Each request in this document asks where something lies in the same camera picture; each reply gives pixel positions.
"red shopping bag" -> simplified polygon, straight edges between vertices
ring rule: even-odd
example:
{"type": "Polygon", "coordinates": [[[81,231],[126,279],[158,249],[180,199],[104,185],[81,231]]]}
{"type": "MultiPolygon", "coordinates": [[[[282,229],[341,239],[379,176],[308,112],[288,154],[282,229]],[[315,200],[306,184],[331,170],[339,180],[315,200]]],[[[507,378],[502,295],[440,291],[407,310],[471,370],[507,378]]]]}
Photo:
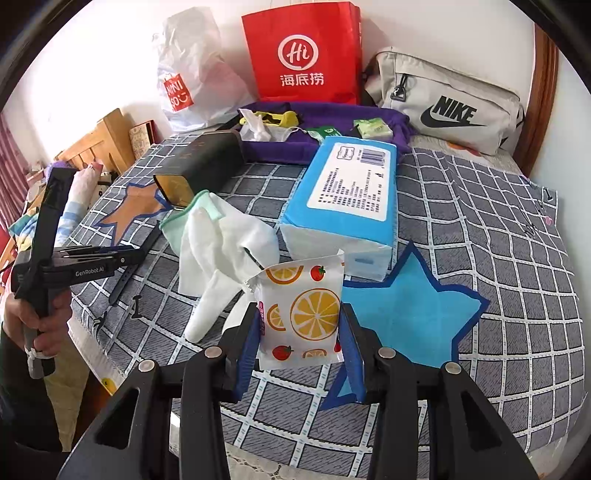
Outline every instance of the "red shopping bag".
{"type": "Polygon", "coordinates": [[[359,103],[361,13],[350,2],[242,17],[261,100],[359,103]]]}

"silver screw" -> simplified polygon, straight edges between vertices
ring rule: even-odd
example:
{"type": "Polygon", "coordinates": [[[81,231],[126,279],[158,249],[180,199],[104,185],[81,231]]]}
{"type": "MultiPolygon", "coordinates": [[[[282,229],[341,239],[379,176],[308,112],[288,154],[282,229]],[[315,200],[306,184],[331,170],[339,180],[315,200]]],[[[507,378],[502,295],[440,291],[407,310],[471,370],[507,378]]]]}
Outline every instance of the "silver screw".
{"type": "Polygon", "coordinates": [[[378,355],[382,358],[394,358],[396,356],[396,350],[389,346],[383,346],[378,350],[378,355]]]}
{"type": "Polygon", "coordinates": [[[445,370],[449,374],[459,375],[462,371],[462,367],[455,362],[448,362],[445,364],[445,370]]]}
{"type": "Polygon", "coordinates": [[[140,372],[149,372],[151,371],[154,367],[156,366],[156,364],[154,363],[154,360],[142,360],[140,362],[140,364],[138,365],[138,370],[140,372]]]}
{"type": "Polygon", "coordinates": [[[207,349],[205,350],[205,356],[207,358],[217,358],[221,354],[222,354],[222,349],[220,347],[218,347],[217,345],[207,347],[207,349]]]}

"human hand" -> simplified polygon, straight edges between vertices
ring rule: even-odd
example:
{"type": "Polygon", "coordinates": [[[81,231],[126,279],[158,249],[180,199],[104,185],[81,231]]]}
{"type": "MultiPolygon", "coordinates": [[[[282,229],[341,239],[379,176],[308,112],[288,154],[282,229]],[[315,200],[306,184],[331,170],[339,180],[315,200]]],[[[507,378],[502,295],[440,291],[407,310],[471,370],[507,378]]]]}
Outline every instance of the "human hand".
{"type": "Polygon", "coordinates": [[[21,350],[25,348],[22,324],[39,330],[41,334],[35,338],[33,347],[47,357],[55,356],[60,352],[62,343],[68,335],[67,321],[72,317],[71,302],[72,292],[68,288],[53,299],[53,314],[39,319],[29,302],[15,299],[11,293],[6,299],[2,328],[21,350]]]}

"person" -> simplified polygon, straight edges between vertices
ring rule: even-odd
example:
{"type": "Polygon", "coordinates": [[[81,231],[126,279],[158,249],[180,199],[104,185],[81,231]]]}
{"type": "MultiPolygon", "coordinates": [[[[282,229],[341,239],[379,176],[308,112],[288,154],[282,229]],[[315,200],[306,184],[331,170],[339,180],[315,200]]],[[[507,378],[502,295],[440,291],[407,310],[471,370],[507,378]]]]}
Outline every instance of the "person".
{"type": "Polygon", "coordinates": [[[72,294],[53,300],[54,312],[40,319],[33,307],[7,297],[0,329],[0,477],[55,479],[68,453],[62,453],[53,406],[43,379],[29,376],[22,324],[39,330],[34,347],[44,355],[60,352],[72,316],[72,294]]]}

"white packet with orange slices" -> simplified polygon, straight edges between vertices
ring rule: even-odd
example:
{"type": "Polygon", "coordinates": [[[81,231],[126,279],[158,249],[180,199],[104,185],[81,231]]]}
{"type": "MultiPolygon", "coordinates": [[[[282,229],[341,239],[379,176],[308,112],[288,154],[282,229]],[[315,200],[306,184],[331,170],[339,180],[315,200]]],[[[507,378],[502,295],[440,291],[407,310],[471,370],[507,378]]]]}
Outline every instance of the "white packet with orange slices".
{"type": "Polygon", "coordinates": [[[263,370],[343,361],[338,342],[344,253],[266,268],[246,283],[261,312],[263,370]]]}

